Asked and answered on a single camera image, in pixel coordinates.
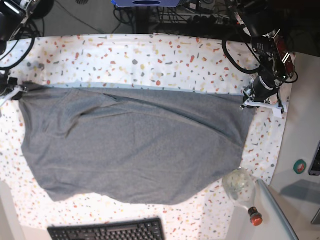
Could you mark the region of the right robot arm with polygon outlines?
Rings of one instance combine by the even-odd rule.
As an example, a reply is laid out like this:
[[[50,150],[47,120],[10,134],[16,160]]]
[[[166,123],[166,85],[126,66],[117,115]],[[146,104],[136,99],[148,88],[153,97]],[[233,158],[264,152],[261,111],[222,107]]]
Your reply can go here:
[[[25,60],[35,44],[36,33],[27,25],[39,3],[39,0],[2,0],[0,2],[1,60],[4,60],[11,53],[10,51],[6,52],[9,41],[16,39],[15,45],[17,45],[24,35],[29,35],[31,39],[29,47],[17,62],[0,68],[0,71],[4,72],[0,75],[1,97],[11,94],[18,87],[17,83],[11,83],[9,73]]]

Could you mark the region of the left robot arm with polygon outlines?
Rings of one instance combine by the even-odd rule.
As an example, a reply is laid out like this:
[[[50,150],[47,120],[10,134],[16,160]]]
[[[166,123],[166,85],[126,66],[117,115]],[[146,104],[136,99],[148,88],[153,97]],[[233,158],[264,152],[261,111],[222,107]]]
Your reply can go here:
[[[241,108],[268,106],[268,99],[274,95],[281,108],[280,88],[283,84],[295,83],[298,74],[276,12],[267,0],[227,0],[225,5],[230,16],[240,25],[235,33],[250,37],[248,49],[259,63],[259,67],[252,70],[241,67],[227,49],[227,42],[233,34],[222,40],[223,53],[230,63],[244,74],[257,75],[243,91]]]

